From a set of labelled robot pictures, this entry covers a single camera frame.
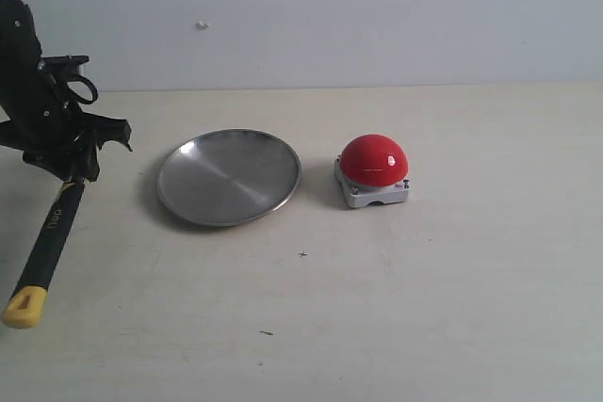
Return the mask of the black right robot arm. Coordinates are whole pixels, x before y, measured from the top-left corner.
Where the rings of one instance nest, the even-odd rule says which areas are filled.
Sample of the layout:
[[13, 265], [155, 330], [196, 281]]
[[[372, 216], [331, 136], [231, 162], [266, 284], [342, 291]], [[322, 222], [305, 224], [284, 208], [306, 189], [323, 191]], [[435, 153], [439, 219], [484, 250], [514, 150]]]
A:
[[98, 90], [80, 72], [85, 55], [44, 56], [33, 14], [22, 0], [1, 0], [1, 145], [63, 181], [95, 182], [108, 141], [129, 148], [128, 121], [87, 113]]

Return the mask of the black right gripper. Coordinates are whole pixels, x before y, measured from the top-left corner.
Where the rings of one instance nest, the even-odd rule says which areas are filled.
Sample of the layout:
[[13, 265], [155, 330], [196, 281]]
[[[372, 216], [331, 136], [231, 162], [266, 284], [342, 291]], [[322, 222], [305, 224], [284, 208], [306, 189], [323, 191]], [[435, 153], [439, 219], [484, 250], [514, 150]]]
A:
[[[17, 58], [1, 59], [1, 107], [9, 120], [1, 123], [1, 145], [23, 153], [26, 164], [46, 170], [61, 181], [95, 182], [100, 174], [97, 149], [108, 141], [132, 151], [132, 129], [126, 119], [83, 112], [86, 99], [69, 87], [89, 79], [79, 67], [88, 56], [43, 57], [33, 65]], [[70, 148], [55, 149], [70, 143]]]

